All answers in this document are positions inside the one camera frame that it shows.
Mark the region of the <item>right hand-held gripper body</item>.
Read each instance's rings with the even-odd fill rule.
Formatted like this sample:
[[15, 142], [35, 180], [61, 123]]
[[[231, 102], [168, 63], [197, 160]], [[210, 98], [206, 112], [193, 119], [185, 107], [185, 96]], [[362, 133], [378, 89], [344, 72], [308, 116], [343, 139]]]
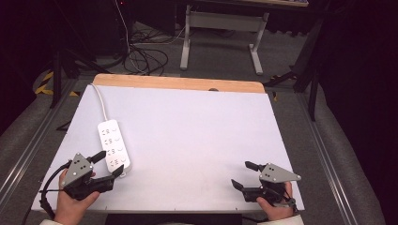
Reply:
[[271, 205], [295, 205], [296, 200], [287, 193], [285, 183], [300, 179], [298, 174], [267, 163], [259, 174], [260, 187], [245, 187], [240, 192], [247, 203], [254, 203], [257, 197], [262, 197]]

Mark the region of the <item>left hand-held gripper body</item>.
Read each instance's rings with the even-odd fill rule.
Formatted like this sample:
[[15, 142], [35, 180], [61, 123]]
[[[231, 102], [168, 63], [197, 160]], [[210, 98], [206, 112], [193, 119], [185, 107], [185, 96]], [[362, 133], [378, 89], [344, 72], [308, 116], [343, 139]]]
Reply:
[[93, 163], [89, 163], [86, 159], [87, 157], [80, 153], [76, 154], [61, 181], [62, 190], [78, 201], [85, 199], [94, 191], [103, 193], [114, 187], [114, 178], [111, 175], [93, 178]]

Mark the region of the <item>white power strip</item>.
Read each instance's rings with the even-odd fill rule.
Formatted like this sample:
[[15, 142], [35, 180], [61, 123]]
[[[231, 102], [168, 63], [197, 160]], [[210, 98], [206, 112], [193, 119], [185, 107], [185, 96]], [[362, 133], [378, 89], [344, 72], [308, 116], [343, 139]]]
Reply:
[[120, 177], [126, 176], [131, 170], [131, 161], [117, 121], [111, 119], [99, 123], [98, 132], [101, 148], [106, 152], [108, 171], [112, 173], [122, 166], [123, 172]]

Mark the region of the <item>person's right hand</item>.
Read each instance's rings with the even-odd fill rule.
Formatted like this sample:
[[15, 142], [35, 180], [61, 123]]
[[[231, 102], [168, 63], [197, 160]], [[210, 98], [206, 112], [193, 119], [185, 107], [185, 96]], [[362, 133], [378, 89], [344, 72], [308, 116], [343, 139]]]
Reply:
[[266, 199], [262, 197], [256, 198], [257, 203], [266, 213], [268, 220], [276, 221], [280, 219], [290, 218], [295, 215], [292, 207], [276, 207], [272, 206]]

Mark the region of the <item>person's left hand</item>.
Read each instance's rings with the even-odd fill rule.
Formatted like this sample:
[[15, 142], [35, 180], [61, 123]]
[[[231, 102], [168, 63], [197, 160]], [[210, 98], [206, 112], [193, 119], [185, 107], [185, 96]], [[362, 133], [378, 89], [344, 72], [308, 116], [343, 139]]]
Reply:
[[72, 199], [65, 191], [57, 195], [57, 206], [54, 222], [61, 225], [78, 225], [86, 210], [98, 199], [100, 193], [92, 192], [83, 200]]

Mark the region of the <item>white board table cover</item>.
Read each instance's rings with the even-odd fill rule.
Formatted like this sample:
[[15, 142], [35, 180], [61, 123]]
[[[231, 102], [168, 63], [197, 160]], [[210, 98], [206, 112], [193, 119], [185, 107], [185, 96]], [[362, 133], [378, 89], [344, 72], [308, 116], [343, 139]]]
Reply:
[[132, 167], [97, 212], [255, 212], [231, 182], [259, 186], [245, 161], [292, 168], [266, 94], [89, 85], [49, 170], [97, 154], [106, 118], [119, 124]]

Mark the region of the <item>black panel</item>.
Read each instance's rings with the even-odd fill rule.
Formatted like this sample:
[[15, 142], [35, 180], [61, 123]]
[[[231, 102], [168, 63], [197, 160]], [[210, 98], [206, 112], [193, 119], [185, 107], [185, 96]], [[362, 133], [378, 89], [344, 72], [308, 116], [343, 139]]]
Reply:
[[241, 214], [109, 214], [105, 225], [242, 225]]

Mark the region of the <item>black metal stand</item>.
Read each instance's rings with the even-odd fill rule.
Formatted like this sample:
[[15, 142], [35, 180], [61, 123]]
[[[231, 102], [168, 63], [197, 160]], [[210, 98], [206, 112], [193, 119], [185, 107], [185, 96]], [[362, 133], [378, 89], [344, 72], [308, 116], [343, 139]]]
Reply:
[[308, 102], [308, 114], [313, 121], [315, 120], [314, 111], [319, 82], [316, 69], [319, 66], [320, 61], [320, 58], [316, 55], [315, 45], [317, 44], [323, 21], [323, 19], [316, 20], [306, 41], [304, 42], [296, 63], [292, 66], [291, 70], [284, 75], [280, 77], [276, 76], [269, 82], [265, 83], [266, 87], [271, 87], [296, 77], [297, 80], [293, 85], [293, 89], [297, 93], [304, 92], [308, 85], [310, 85], [311, 89]]
[[82, 0], [50, 0], [55, 7], [51, 19], [54, 70], [54, 96], [51, 108], [59, 105], [62, 97], [62, 71], [69, 79], [80, 75], [76, 61], [80, 61], [98, 73], [108, 73], [95, 62], [95, 55], [89, 47], [89, 38], [84, 34], [84, 21], [79, 6]]

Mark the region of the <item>yellow black floor tape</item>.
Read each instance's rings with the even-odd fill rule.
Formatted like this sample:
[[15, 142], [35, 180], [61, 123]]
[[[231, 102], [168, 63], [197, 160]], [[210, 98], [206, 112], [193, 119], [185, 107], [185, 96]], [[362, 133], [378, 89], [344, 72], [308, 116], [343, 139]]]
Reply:
[[40, 84], [38, 85], [38, 88], [35, 91], [36, 95], [49, 95], [52, 96], [54, 94], [53, 89], [48, 89], [47, 86], [50, 83], [50, 80], [53, 78], [54, 73], [52, 71], [49, 71], [41, 80]]

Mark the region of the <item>wooden table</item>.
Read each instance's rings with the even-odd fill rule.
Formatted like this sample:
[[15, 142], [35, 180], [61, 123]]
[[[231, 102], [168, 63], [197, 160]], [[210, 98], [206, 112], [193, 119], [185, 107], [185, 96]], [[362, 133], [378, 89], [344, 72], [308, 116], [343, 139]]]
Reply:
[[163, 88], [201, 91], [217, 90], [220, 92], [239, 93], [266, 92], [263, 84], [260, 82], [119, 74], [98, 74], [95, 76], [93, 84], [121, 87]]

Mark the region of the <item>metal floor rail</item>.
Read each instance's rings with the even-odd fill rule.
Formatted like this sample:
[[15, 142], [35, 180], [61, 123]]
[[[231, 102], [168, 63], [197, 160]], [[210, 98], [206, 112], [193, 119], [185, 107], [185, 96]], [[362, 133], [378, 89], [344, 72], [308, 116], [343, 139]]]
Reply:
[[37, 98], [0, 137], [0, 211], [22, 180], [75, 83], [76, 80], [65, 81], [61, 98], [53, 108], [52, 97]]
[[334, 168], [334, 165], [328, 153], [328, 149], [325, 146], [316, 122], [312, 120], [310, 114], [308, 113], [308, 104], [306, 102], [306, 98], [302, 94], [297, 94], [297, 99], [300, 108], [304, 113], [307, 124], [309, 125], [312, 135], [314, 137], [318, 158], [322, 165], [324, 174], [328, 179], [329, 187], [333, 194], [334, 200], [337, 203], [340, 214], [343, 218], [344, 225], [358, 225], [358, 221], [344, 192], [344, 187]]

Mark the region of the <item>white metal table frame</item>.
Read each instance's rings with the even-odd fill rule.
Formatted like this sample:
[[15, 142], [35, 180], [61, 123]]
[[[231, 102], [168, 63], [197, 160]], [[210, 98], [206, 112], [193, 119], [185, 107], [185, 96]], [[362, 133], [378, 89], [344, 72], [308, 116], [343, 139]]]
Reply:
[[224, 29], [242, 32], [254, 32], [256, 39], [251, 43], [249, 53], [253, 61], [255, 73], [263, 74], [262, 65], [258, 56], [258, 48], [268, 23], [269, 10], [271, 8], [281, 9], [304, 9], [309, 6], [308, 0], [241, 0], [241, 3], [259, 3], [268, 7], [260, 16], [249, 16], [242, 14], [225, 14], [215, 12], [201, 12], [192, 10], [193, 4], [186, 5], [185, 10], [185, 37], [182, 47], [180, 69], [186, 70], [190, 56], [190, 30], [194, 28]]

